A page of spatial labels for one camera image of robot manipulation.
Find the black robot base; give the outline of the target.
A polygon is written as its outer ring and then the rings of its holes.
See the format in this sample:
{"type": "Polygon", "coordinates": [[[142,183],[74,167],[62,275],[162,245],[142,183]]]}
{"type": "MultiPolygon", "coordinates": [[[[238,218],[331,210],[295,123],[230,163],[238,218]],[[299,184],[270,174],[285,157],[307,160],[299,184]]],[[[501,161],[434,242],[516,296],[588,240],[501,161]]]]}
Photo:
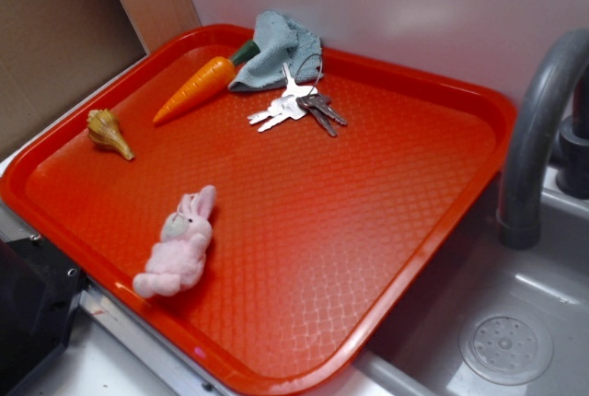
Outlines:
{"type": "Polygon", "coordinates": [[[15,395],[66,349],[82,268],[40,235],[1,243],[1,393],[15,395]]]}

